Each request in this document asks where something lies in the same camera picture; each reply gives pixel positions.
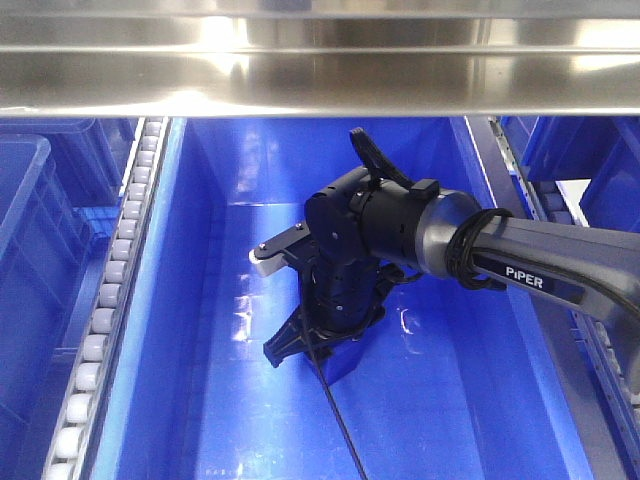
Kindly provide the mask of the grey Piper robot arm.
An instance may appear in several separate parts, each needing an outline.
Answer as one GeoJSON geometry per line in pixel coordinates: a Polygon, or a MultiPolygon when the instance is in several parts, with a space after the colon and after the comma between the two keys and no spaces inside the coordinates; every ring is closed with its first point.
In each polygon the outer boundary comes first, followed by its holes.
{"type": "Polygon", "coordinates": [[[300,303],[264,352],[273,366],[360,337],[399,284],[424,274],[469,290],[509,285],[604,325],[610,360],[639,389],[639,237],[484,209],[430,179],[359,167],[315,193],[305,219],[255,248],[263,275],[296,270],[300,303]]]}

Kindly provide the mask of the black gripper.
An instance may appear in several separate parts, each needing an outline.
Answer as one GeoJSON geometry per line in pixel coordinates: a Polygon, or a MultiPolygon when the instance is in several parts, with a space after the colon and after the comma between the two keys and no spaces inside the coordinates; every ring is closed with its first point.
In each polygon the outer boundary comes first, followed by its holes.
{"type": "Polygon", "coordinates": [[[299,273],[300,303],[263,345],[273,367],[304,353],[353,340],[384,316],[386,281],[378,259],[337,265],[320,259],[299,273]]]}

